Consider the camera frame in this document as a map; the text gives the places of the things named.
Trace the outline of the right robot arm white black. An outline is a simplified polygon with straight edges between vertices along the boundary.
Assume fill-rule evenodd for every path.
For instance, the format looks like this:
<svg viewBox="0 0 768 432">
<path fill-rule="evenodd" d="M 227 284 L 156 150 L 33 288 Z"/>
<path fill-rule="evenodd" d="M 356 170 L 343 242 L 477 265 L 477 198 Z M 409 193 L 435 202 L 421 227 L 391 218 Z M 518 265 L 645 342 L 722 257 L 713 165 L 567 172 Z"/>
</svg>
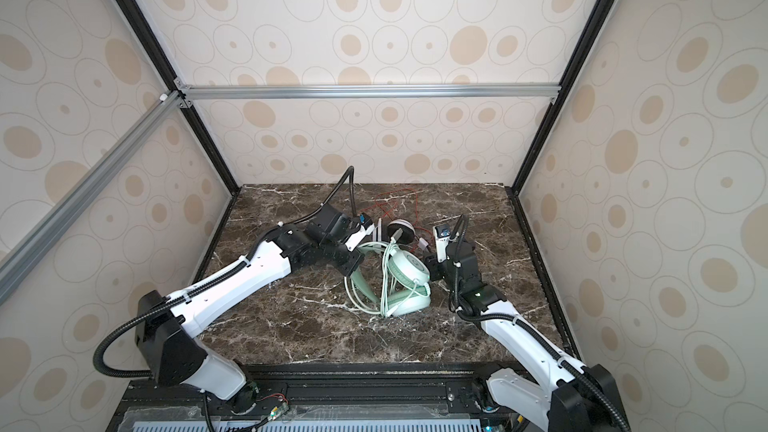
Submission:
<svg viewBox="0 0 768 432">
<path fill-rule="evenodd" d="M 508 408 L 543 431 L 629 431 L 615 379 L 554 345 L 496 287 L 482 281 L 471 245 L 426 258 L 431 279 L 449 287 L 458 317 L 503 345 L 532 377 L 508 368 L 483 378 L 491 409 Z"/>
</svg>

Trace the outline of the mint green headphones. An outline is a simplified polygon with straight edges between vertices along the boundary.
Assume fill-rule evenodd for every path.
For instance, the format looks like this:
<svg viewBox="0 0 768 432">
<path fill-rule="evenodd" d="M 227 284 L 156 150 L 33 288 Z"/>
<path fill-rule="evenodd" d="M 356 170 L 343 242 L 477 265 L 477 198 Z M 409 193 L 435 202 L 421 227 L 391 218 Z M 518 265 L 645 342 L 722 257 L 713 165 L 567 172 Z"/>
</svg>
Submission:
<svg viewBox="0 0 768 432">
<path fill-rule="evenodd" d="M 358 269 L 345 278 L 345 291 L 355 308 L 368 315 L 389 318 L 430 306 L 430 273 L 414 254 L 395 242 L 368 242 L 356 250 L 365 255 L 380 255 L 382 284 L 381 292 L 375 294 Z"/>
</svg>

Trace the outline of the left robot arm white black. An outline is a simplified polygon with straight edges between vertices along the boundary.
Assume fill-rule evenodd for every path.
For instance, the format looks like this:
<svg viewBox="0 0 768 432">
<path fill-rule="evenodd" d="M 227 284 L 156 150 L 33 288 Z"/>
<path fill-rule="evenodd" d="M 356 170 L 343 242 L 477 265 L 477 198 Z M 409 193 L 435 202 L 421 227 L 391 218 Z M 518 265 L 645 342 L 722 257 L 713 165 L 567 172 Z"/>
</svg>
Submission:
<svg viewBox="0 0 768 432">
<path fill-rule="evenodd" d="M 183 384 L 231 400 L 247 386 L 245 371 L 205 346 L 198 336 L 253 293 L 304 267 L 329 262 L 350 273 L 362 261 L 357 246 L 374 229 L 367 223 L 350 231 L 317 235 L 308 228 L 279 224 L 260 238 L 253 251 L 210 277 L 168 296 L 146 295 L 147 309 L 104 337 L 94 351 L 93 366 L 108 377 L 147 378 L 163 387 Z M 132 329 L 148 368 L 109 366 L 107 349 Z"/>
</svg>

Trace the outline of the white black headphones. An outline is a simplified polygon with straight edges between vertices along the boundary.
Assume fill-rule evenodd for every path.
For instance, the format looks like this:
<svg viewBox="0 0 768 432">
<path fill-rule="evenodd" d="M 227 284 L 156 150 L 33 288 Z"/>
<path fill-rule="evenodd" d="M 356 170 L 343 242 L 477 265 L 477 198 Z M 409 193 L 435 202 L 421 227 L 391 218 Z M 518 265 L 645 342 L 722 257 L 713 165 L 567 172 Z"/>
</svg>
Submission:
<svg viewBox="0 0 768 432">
<path fill-rule="evenodd" d="M 394 219 L 384 224 L 379 220 L 374 228 L 372 241 L 390 242 L 392 239 L 401 249 L 407 249 L 410 252 L 426 251 L 430 248 L 430 241 L 423 235 L 423 230 L 411 222 L 405 219 Z"/>
</svg>

